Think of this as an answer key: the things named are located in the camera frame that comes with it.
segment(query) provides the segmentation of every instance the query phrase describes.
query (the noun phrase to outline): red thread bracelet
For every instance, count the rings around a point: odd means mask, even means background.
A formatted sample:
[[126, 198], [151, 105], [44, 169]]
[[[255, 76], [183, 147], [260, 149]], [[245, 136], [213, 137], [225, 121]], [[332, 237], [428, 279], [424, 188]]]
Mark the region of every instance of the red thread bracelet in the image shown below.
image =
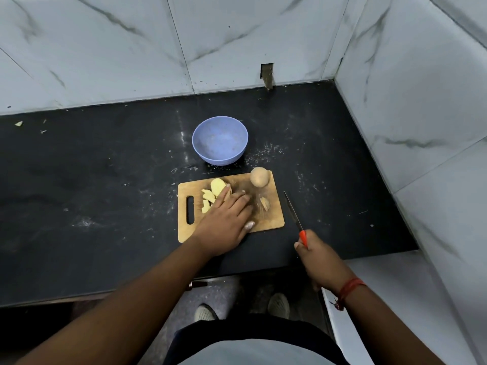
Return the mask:
[[343, 285], [338, 293], [338, 300], [334, 303], [337, 310], [343, 311], [345, 298], [358, 286], [366, 286], [366, 284], [360, 278], [352, 278]]

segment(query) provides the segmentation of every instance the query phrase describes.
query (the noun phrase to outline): cutting board handle hole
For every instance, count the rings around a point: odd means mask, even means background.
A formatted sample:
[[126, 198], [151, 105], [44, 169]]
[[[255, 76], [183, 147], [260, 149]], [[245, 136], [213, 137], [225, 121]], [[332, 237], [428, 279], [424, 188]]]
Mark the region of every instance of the cutting board handle hole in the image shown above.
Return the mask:
[[189, 225], [194, 223], [194, 197], [186, 197], [186, 223]]

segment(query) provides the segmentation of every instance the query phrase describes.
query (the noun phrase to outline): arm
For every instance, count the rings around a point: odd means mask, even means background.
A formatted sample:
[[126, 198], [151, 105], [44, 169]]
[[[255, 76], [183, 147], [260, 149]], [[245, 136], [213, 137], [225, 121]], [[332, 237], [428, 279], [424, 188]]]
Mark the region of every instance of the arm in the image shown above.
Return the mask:
[[[338, 295], [345, 282], [356, 277], [354, 272], [313, 231], [306, 233], [308, 250], [301, 242], [294, 247], [308, 275]], [[345, 299], [345, 307], [375, 364], [444, 365], [370, 288], [355, 288]]]
[[193, 235], [166, 259], [119, 289], [18, 361], [120, 365], [142, 356], [198, 271], [235, 248], [254, 226], [250, 196], [225, 188]]

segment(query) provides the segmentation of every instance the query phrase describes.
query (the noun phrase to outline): fingernail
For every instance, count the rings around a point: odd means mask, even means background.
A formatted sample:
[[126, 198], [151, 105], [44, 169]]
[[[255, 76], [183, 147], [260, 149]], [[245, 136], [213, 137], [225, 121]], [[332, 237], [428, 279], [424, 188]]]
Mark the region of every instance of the fingernail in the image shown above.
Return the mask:
[[249, 221], [245, 226], [244, 228], [247, 229], [247, 230], [250, 230], [254, 227], [255, 225], [255, 221]]

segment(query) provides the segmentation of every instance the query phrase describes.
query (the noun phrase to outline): hand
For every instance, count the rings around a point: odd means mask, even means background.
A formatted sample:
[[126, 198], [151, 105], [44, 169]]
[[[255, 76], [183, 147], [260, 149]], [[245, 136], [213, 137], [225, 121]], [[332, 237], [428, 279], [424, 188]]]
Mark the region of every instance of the hand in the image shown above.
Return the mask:
[[354, 272], [345, 264], [337, 253], [324, 243], [311, 229], [306, 230], [308, 248], [301, 239], [294, 244], [308, 276], [321, 287], [337, 296], [343, 285], [352, 278]]
[[253, 208], [247, 205], [250, 196], [239, 191], [223, 201], [229, 190], [230, 186], [222, 190], [190, 237], [201, 244], [210, 257], [233, 250], [255, 225], [255, 221], [248, 221]]

